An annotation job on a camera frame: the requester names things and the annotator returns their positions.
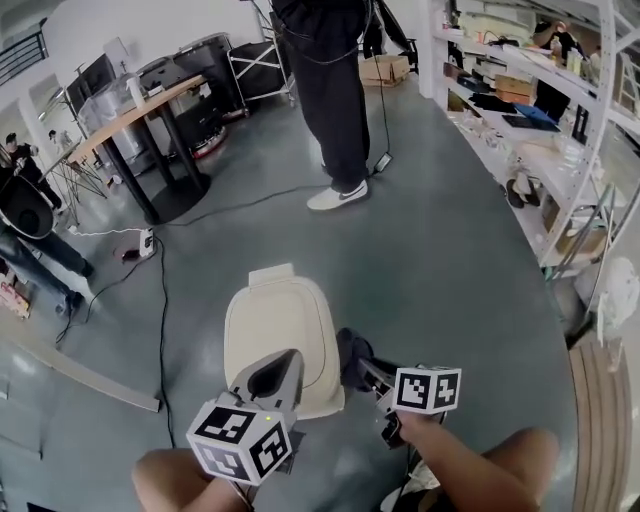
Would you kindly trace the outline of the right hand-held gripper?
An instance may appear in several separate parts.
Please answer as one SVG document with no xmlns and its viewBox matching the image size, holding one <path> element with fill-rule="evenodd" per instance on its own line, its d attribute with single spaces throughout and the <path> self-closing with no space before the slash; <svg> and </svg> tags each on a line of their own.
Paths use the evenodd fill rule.
<svg viewBox="0 0 640 512">
<path fill-rule="evenodd" d="M 443 421 L 446 414 L 459 405 L 459 368 L 396 369 L 395 364 L 373 357 L 358 361 L 357 375 L 356 389 L 377 395 L 377 407 L 387 421 L 382 438 L 390 449 L 404 444 L 400 436 L 398 411 L 436 416 Z"/>
</svg>

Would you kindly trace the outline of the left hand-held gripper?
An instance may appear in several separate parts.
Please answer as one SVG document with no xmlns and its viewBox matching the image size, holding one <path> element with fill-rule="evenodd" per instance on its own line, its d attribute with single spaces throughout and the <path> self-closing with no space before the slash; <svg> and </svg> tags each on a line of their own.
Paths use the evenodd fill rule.
<svg viewBox="0 0 640 512">
<path fill-rule="evenodd" d="M 203 404 L 186 438 L 205 473 L 259 486 L 290 470 L 303 374 L 301 352 L 281 350 L 241 370 L 229 390 Z"/>
</svg>

